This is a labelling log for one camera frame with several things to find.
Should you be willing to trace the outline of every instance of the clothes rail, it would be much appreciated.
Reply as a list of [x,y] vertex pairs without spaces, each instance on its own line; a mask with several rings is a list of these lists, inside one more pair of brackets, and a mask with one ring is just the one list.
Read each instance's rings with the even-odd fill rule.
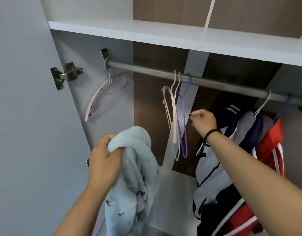
[[[106,49],[102,50],[102,57],[103,60],[109,58],[108,57],[108,52]],[[120,69],[126,69],[130,70],[133,72],[141,73],[141,74],[146,74],[146,75],[152,75],[164,79],[171,79],[174,80],[175,74],[173,72],[168,72],[168,71],[163,71],[163,70],[158,70],[158,69],[151,69],[148,67],[143,67],[143,66],[138,66],[134,64],[125,64],[125,63],[120,63],[116,61],[112,61],[110,59],[106,60],[107,67],[116,67]],[[184,83],[188,82],[188,76],[187,75],[181,75],[181,81]],[[230,84],[230,83],[225,83],[213,79],[206,79],[198,76],[192,76],[191,83],[194,85],[199,85],[203,87],[208,87],[220,91],[226,91],[226,92],[231,92],[231,93],[237,93],[237,94],[242,94],[246,96],[251,96],[251,97],[256,97],[256,98],[262,98],[266,99],[268,95],[267,90],[263,89],[257,89],[257,88],[252,88],[252,87],[246,87],[243,85],[237,85],[237,84]],[[280,102],[280,103],[286,103],[295,105],[298,107],[301,107],[302,110],[302,98],[290,98],[289,95],[281,95],[281,94],[275,94],[272,93],[270,97],[271,101],[275,102]]]

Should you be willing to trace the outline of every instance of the forearm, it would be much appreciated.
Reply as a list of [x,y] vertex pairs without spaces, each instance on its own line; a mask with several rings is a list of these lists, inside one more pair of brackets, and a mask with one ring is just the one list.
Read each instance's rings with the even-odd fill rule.
[[207,142],[270,235],[302,235],[300,189],[224,135],[214,132]]
[[98,211],[108,190],[87,187],[67,213],[53,236],[91,236]]

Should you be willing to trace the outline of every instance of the blue fabric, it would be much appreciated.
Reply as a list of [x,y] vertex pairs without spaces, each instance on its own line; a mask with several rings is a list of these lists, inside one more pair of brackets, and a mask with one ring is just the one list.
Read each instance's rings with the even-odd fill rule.
[[141,231],[158,190],[158,164],[146,130],[134,126],[115,136],[110,152],[125,147],[119,178],[105,199],[107,236],[128,236]]

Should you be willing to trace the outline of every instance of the brown wooden panel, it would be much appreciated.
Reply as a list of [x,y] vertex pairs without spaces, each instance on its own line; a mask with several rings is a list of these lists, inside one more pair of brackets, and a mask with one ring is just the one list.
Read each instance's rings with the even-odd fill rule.
[[[210,53],[203,77],[265,89],[280,66],[279,63]],[[199,87],[192,111],[202,108],[214,111],[233,103],[252,107],[257,100],[257,98]],[[191,121],[188,121],[186,131],[188,157],[185,159],[180,156],[174,163],[173,170],[196,177],[198,160],[193,159],[193,156],[198,150],[202,137],[191,126]]]
[[133,0],[133,19],[204,27],[211,0]]
[[[134,63],[150,68],[184,72],[188,50],[134,42]],[[163,105],[162,87],[173,81],[134,73],[134,125],[143,127],[151,137],[151,150],[161,166],[163,163],[169,127]],[[168,105],[172,109],[170,96]]]
[[216,0],[209,27],[299,38],[302,0]]

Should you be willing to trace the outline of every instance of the cabinet hinge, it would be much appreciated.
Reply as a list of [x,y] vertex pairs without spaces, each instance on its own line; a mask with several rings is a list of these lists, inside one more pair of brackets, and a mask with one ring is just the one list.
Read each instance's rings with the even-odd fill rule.
[[76,80],[77,76],[83,73],[83,68],[75,67],[73,62],[66,63],[65,69],[66,69],[66,73],[59,71],[56,67],[50,69],[57,90],[63,88],[63,82],[65,80],[67,81]]

